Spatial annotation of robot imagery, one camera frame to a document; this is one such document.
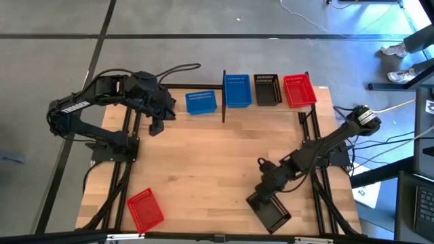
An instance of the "red container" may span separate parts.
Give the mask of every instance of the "red container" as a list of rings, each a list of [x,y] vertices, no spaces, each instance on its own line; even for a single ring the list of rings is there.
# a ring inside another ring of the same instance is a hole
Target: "red container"
[[[308,106],[317,102],[307,74],[286,75],[283,77],[283,86],[291,108]]]
[[[150,188],[128,199],[127,205],[139,234],[145,233],[164,220],[160,206]]]

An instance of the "blue container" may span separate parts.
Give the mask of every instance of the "blue container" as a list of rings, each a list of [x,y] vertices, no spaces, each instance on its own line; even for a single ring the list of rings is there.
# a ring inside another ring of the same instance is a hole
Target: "blue container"
[[[249,75],[225,75],[224,96],[229,108],[245,108],[252,104]]]
[[[185,94],[187,112],[190,115],[213,113],[217,109],[216,94],[214,91],[200,91]]]

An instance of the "keyboard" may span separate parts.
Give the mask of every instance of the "keyboard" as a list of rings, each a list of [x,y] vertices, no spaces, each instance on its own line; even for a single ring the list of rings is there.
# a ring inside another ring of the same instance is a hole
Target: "keyboard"
[[[417,187],[413,229],[419,235],[434,241],[434,188]]]

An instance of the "black basket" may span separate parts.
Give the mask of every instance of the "black basket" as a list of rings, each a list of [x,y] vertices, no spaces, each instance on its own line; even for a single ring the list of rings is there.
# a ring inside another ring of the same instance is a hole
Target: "black basket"
[[[273,195],[269,201],[265,202],[255,192],[246,201],[270,234],[273,234],[291,219],[291,214],[276,195]]]
[[[282,102],[279,77],[276,74],[254,75],[258,106],[276,106]]]

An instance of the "person's leg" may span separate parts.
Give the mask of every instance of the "person's leg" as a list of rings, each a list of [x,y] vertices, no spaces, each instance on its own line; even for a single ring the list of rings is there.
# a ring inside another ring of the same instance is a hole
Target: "person's leg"
[[[427,68],[433,65],[434,65],[434,58],[431,58],[424,62],[413,65],[412,68],[396,71],[396,72],[390,72],[387,74],[387,78],[389,78],[390,81],[395,83],[399,83],[402,81],[410,81],[416,75],[419,75],[421,72],[423,72],[424,70],[426,70]]]
[[[425,71],[427,68],[434,65],[434,58],[428,59],[427,61],[420,62],[418,64],[413,65],[414,72],[416,75],[419,75],[423,71]]]
[[[404,38],[403,43],[411,54],[424,50],[434,43],[434,26],[430,24],[416,31],[414,34]]]
[[[434,43],[434,26],[432,24],[406,37],[402,43],[393,46],[382,46],[386,55],[396,55],[401,58],[408,54],[419,52]]]

